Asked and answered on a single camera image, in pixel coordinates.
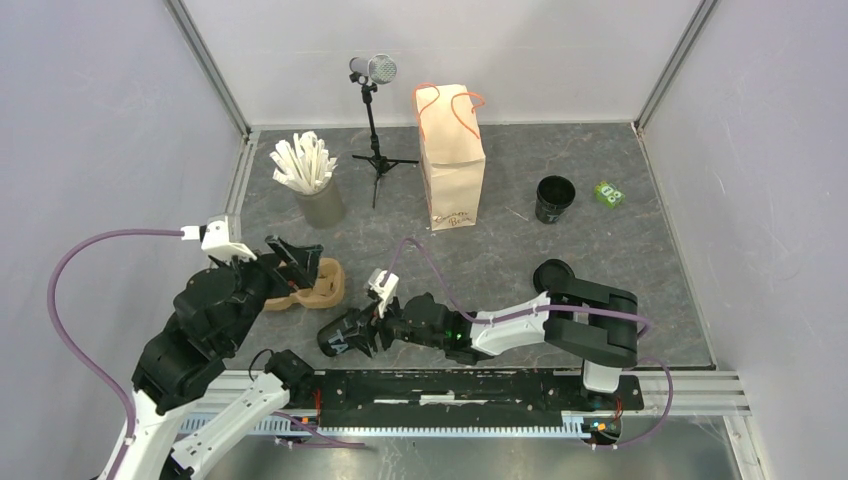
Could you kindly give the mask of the brown paper takeout bag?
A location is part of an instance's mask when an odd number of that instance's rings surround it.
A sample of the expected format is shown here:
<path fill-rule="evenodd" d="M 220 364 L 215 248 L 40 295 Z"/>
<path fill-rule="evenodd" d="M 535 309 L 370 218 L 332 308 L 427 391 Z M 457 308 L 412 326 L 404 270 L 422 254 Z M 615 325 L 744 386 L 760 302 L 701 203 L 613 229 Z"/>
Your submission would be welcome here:
<path fill-rule="evenodd" d="M 477 110 L 486 101 L 462 84 L 422 83 L 412 98 L 430 228 L 473 226 L 486 167 Z"/>

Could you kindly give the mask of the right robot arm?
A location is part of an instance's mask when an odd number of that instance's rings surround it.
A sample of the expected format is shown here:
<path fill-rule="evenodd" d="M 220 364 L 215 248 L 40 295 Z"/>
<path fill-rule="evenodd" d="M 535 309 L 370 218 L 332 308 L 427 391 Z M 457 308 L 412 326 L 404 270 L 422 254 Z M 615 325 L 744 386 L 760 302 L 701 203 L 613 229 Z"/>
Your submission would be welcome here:
<path fill-rule="evenodd" d="M 618 393 L 622 372 L 637 363 L 638 340 L 647 322 L 637 297 L 626 290 L 575 277 L 555 280 L 535 298 L 498 311 L 464 312 L 425 293 L 401 306 L 399 279 L 377 269 L 368 280 L 373 300 L 357 347 L 366 354 L 404 341 L 475 365 L 518 347 L 546 343 L 580 357 L 580 400 L 602 408 Z"/>

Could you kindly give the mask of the black coffee cup with print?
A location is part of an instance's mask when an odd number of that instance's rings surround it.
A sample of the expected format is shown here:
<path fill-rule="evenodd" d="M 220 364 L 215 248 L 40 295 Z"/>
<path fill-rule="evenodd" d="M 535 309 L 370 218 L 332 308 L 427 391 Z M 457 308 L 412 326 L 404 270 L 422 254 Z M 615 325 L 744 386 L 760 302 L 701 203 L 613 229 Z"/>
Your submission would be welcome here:
<path fill-rule="evenodd" d="M 338 317 L 322 327 L 316 339 L 321 352 L 327 357 L 336 357 L 354 350 L 368 357 L 372 356 L 367 324 L 358 318 Z"/>

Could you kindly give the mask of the brown cardboard cup carrier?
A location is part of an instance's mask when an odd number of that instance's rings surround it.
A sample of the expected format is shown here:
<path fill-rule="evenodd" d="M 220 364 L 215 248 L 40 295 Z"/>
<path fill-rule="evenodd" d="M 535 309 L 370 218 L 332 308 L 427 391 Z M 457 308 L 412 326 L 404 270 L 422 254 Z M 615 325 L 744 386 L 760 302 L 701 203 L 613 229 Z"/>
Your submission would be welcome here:
<path fill-rule="evenodd" d="M 306 309 L 329 309 L 338 305 L 345 295 L 345 272 L 338 260 L 322 258 L 318 276 L 312 288 L 300 289 L 289 296 L 267 300 L 265 312 L 283 311 L 293 305 Z"/>

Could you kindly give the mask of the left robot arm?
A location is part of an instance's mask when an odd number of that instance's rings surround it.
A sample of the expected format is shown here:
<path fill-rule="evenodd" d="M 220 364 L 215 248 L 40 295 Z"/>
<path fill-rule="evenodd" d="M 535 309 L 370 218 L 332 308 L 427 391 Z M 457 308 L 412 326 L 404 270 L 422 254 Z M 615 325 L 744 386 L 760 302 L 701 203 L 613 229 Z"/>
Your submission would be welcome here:
<path fill-rule="evenodd" d="M 313 368 L 290 350 L 278 351 L 194 439 L 177 442 L 179 426 L 224 372 L 267 301 L 312 287 L 323 254 L 320 244 L 294 246 L 276 236 L 266 240 L 270 252 L 257 253 L 210 227 L 196 237 L 215 265 L 189 279 L 163 331 L 145 345 L 132 376 L 125 437 L 104 479 L 200 479 L 262 419 L 313 397 Z"/>

